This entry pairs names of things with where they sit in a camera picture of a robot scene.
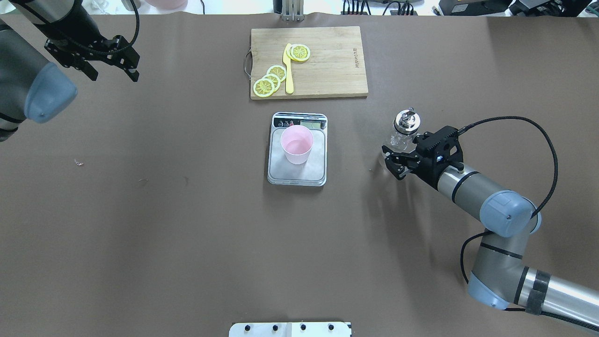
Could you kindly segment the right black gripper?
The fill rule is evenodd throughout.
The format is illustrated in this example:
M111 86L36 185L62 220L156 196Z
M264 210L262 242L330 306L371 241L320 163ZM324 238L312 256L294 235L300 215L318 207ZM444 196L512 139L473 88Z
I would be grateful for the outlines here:
M395 152L387 145L383 145L381 151L385 158L385 167L398 181L402 181L406 175L412 173L435 190L438 190L438 182L443 171L452 163L463 162L462 150L456 150L453 154L447 152L424 155L416 151Z

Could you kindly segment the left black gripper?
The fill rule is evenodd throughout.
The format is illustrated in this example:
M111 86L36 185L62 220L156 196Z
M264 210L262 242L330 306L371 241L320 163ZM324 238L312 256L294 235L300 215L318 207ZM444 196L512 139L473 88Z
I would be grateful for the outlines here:
M140 55L124 36L114 36L112 39L103 37L92 38L90 42L77 43L74 40L46 40L44 49L48 51L58 64L65 68L81 71L92 81L98 79L98 71L89 62L100 60L106 64L120 68L133 82L139 81Z

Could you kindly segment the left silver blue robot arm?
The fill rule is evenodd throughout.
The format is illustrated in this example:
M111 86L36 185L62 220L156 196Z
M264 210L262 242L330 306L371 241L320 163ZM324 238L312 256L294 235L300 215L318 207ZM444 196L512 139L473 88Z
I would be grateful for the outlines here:
M78 94L76 85L60 70L74 68L88 79L98 79L94 60L118 67L136 82L139 54L124 36L104 37L81 0L13 0L11 4L42 32L48 60L8 23L0 32L0 140L13 136L19 126L31 120L42 124L64 111Z

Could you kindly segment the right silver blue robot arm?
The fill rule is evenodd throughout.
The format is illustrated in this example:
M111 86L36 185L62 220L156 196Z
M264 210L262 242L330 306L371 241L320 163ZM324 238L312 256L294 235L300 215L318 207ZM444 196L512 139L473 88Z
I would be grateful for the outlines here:
M414 174L447 197L484 227L471 271L463 271L468 294L506 312L547 316L598 332L598 292L526 266L530 236L542 223L539 207L464 164L454 153L394 152L381 148L385 166L397 179Z

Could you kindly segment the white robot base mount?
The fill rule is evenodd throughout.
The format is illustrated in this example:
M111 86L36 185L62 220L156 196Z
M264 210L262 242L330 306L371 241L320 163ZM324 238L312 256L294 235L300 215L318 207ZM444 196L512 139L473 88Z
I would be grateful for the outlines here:
M352 337L350 322L238 322L229 337Z

